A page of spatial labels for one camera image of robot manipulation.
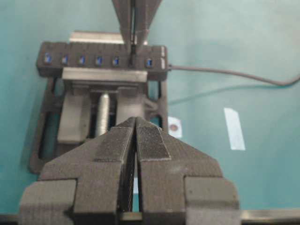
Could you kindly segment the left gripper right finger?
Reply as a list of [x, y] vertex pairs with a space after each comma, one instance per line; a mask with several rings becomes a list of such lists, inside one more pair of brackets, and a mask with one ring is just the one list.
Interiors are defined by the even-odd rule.
[[139, 204], [145, 225], [239, 225], [237, 189], [211, 156], [136, 119]]

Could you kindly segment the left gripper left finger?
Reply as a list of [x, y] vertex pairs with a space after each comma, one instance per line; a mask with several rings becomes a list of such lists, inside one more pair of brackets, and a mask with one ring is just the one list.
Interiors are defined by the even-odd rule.
[[19, 205], [21, 225], [115, 225], [133, 207], [134, 117], [46, 163]]

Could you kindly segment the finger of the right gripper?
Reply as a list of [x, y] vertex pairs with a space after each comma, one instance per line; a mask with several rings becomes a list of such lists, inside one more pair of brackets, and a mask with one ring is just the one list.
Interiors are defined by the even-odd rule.
[[132, 0], [112, 0], [119, 24], [120, 33], [123, 38], [127, 52], [131, 52], [133, 30], [133, 1]]
[[135, 1], [135, 37], [136, 46], [143, 46], [148, 37], [151, 23], [161, 4], [161, 0]]

